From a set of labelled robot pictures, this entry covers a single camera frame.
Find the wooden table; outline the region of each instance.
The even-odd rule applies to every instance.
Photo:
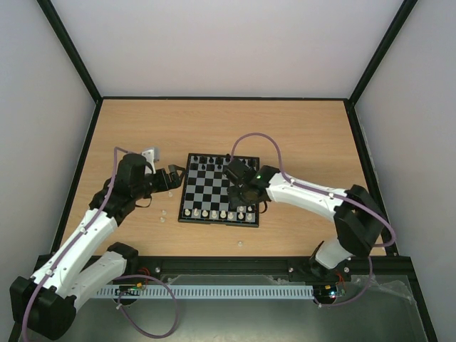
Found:
[[[229,153],[240,135],[255,131],[278,142],[284,167],[294,177],[329,187],[366,186],[342,101],[105,100],[63,240],[109,178],[115,146],[136,152],[158,146],[156,166],[184,167],[189,152]],[[247,138],[237,154],[277,166],[276,152],[263,138]],[[259,228],[179,223],[181,194],[182,187],[172,197],[153,195],[152,205],[131,213],[95,254],[119,241],[140,255],[304,256],[336,233],[334,224],[318,215],[277,203],[261,216]]]

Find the purple cable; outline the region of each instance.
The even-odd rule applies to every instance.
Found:
[[[103,209],[106,206],[106,203],[108,203],[108,200],[109,200],[109,197],[111,196],[111,193],[113,192],[114,179],[115,179],[115,174],[116,174],[116,171],[117,171],[117,152],[118,151],[121,151],[121,152],[124,152],[124,153],[130,153],[129,151],[124,150],[124,149],[122,149],[120,147],[114,147],[114,166],[113,166],[113,173],[111,175],[111,181],[109,182],[109,185],[108,185],[108,192],[106,193],[105,199],[101,203],[100,209],[98,209],[98,211],[95,213],[95,215],[93,215],[92,219],[86,224],[85,230],[88,230],[90,228],[90,226],[94,223],[94,221],[101,215]],[[52,266],[51,266],[51,270],[52,271],[57,268],[58,264],[62,261],[64,256],[68,253],[70,248],[72,246],[74,246],[74,244],[82,236],[83,236],[83,233],[80,232],[80,233],[78,233],[78,235],[76,235],[74,237],[73,240],[70,241],[70,243],[65,247],[65,249],[60,253],[60,255],[57,257],[57,259],[52,264]],[[38,296],[38,292],[41,290],[41,288],[43,287],[43,285],[47,282],[47,280],[49,278],[50,278],[49,275],[45,275],[43,277],[43,279],[40,281],[40,283],[36,286],[35,290],[33,291],[30,299],[28,300],[27,307],[26,307],[26,310],[24,312],[24,317],[22,318],[22,328],[21,328],[22,339],[24,340],[24,342],[30,342],[29,336],[27,334],[27,323],[29,322],[28,319],[29,319],[29,316],[30,316],[31,307],[33,306],[33,303],[34,303],[36,297]]]
[[[267,134],[264,134],[264,133],[248,133],[246,135],[241,136],[238,140],[236,140],[236,142],[233,145],[233,148],[231,150],[231,159],[233,159],[233,157],[234,157],[234,151],[236,150],[237,144],[239,144],[239,142],[241,140],[243,140],[243,139],[245,139],[247,137],[254,136],[254,135],[266,138],[267,140],[269,140],[274,145],[274,147],[276,148],[276,151],[277,151],[277,157],[279,158],[280,173],[282,174],[282,177],[288,183],[291,183],[291,178],[285,173],[285,170],[284,170],[284,165],[282,163],[282,154],[280,152],[279,145],[277,144],[277,142],[274,141],[274,139],[272,139]],[[330,194],[329,191],[317,189],[315,187],[310,187],[308,185],[304,185],[304,184],[301,184],[301,183],[298,183],[298,182],[294,182],[293,186],[300,187],[301,189],[309,190],[309,191],[312,191],[312,192],[316,192],[316,193],[318,193],[320,195],[329,196],[329,194]],[[364,204],[361,204],[361,203],[359,203],[359,202],[357,202],[357,201],[355,201],[355,200],[353,200],[351,198],[347,198],[347,197],[344,197],[344,196],[338,195],[338,194],[333,194],[333,195],[338,200],[340,199],[340,200],[342,200],[344,202],[350,203],[350,204],[354,205],[355,207],[358,207],[359,209],[367,212],[369,215],[371,215],[372,217],[374,217],[378,221],[380,221],[388,229],[388,231],[391,234],[391,240],[388,241],[388,242],[385,242],[383,244],[374,244],[373,245],[374,247],[389,247],[389,246],[391,246],[391,245],[393,245],[395,243],[395,241],[396,241],[396,233],[395,233],[394,229],[391,227],[391,225],[388,223],[388,221],[386,221],[383,217],[381,217],[379,214],[374,212],[372,209],[367,208]]]
[[[175,295],[173,294],[172,290],[169,288],[169,286],[165,283],[163,283],[162,281],[154,278],[153,276],[146,276],[144,274],[133,274],[133,275],[129,275],[129,276],[119,276],[118,278],[114,279],[114,280],[122,280],[122,279],[131,279],[131,278],[145,278],[145,279],[149,279],[149,280],[152,280],[152,281],[155,281],[156,283],[160,284],[161,286],[163,286],[166,291],[168,291],[168,293],[171,295],[171,298],[172,300],[174,301],[174,305],[175,305],[175,318],[174,318],[174,323],[172,324],[172,327],[171,329],[167,332],[167,333],[164,333],[163,335],[153,335],[151,333],[148,333],[144,330],[142,330],[132,319],[131,317],[128,315],[127,311],[125,311],[125,309],[123,308],[123,305],[120,303],[120,299],[122,298],[122,295],[126,292],[121,292],[119,294],[119,297],[117,298],[117,304],[118,304],[118,309],[120,310],[120,312],[122,312],[122,314],[124,315],[124,317],[132,324],[133,328],[136,329],[136,331],[138,331],[139,333],[141,333],[142,335],[144,336],[147,336],[148,338],[165,338],[165,337],[168,337],[170,336],[172,333],[174,333],[177,329],[177,323],[179,322],[179,305],[177,304],[177,299],[175,297]]]
[[[372,279],[372,275],[373,275],[373,270],[372,270],[372,259],[370,258],[370,256],[368,256],[368,261],[369,261],[369,277],[368,277],[368,282],[366,283],[366,285],[363,287],[363,289],[361,290],[361,292],[359,294],[357,294],[356,296],[354,296],[353,298],[350,298],[349,300],[347,301],[343,301],[341,303],[332,303],[332,304],[320,304],[320,302],[318,302],[317,298],[314,298],[313,301],[315,303],[318,304],[318,307],[324,307],[324,308],[332,308],[334,306],[342,306],[342,305],[345,305],[345,304],[349,304],[349,303],[353,303],[355,300],[359,299],[362,295],[364,295],[364,292],[367,291],[367,289],[369,288],[369,284],[371,282],[371,279]]]

